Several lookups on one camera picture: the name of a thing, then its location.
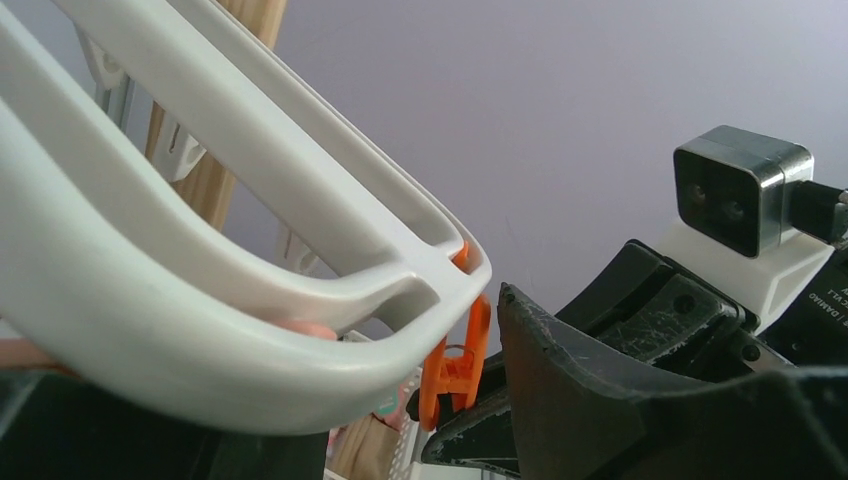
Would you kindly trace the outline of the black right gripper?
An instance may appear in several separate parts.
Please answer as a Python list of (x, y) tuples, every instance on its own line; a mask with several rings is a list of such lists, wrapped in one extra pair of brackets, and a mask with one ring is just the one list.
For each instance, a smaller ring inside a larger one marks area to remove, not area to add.
[[(585, 290), (549, 314), (677, 375), (719, 383), (742, 373), (737, 339), (748, 319), (745, 309), (638, 241), (626, 243)], [(482, 393), (475, 407), (440, 415), (422, 461), (521, 477), (502, 349), (484, 364)]]

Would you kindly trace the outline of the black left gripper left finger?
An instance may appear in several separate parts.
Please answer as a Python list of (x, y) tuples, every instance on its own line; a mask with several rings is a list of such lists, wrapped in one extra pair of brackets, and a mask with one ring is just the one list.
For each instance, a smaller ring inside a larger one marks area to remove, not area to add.
[(210, 429), (65, 374), (1, 373), (4, 479), (320, 479), (327, 441)]

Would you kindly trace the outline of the orange hanger clip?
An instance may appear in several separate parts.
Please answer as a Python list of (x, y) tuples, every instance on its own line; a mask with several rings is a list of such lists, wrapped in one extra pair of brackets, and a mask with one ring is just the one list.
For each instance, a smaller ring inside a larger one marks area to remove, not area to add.
[(454, 413), (471, 408), (477, 398), (488, 347), (491, 304), (480, 294), (470, 307), (466, 336), (458, 348), (462, 354), (446, 357), (444, 337), (424, 361), (419, 385), (418, 423), (432, 432), (437, 428), (441, 395), (448, 395)]

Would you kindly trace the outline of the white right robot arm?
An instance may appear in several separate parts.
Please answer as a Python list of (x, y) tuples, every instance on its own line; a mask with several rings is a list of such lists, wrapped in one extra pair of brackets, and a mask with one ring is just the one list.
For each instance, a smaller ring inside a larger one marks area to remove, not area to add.
[(847, 249), (761, 333), (638, 240), (557, 313), (503, 284), (478, 399), (426, 413), (422, 459), (515, 479), (843, 479)]

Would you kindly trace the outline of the white perforated plastic basket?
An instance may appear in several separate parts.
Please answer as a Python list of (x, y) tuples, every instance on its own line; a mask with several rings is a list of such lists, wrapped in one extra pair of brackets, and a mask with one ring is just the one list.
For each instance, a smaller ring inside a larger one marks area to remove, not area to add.
[(403, 410), (418, 388), (421, 369), (414, 369), (375, 412), (333, 429), (325, 455), (325, 479), (449, 480), (503, 479), (479, 468), (425, 464), (421, 452), (430, 434)]

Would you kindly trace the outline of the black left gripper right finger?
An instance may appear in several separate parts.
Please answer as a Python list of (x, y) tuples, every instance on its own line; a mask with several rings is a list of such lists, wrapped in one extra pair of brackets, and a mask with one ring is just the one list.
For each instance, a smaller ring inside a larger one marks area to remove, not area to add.
[(524, 479), (847, 475), (845, 368), (702, 382), (608, 347), (507, 283), (497, 317)]

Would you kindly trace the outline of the white plastic clip hanger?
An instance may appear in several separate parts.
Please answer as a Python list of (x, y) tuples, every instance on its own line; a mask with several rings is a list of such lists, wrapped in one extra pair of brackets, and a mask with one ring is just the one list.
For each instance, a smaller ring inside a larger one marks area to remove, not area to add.
[(220, 5), (60, 8), (334, 277), (212, 228), (3, 9), (1, 313), (25, 337), (295, 320), (413, 370), (482, 294), (491, 263), (462, 223)]

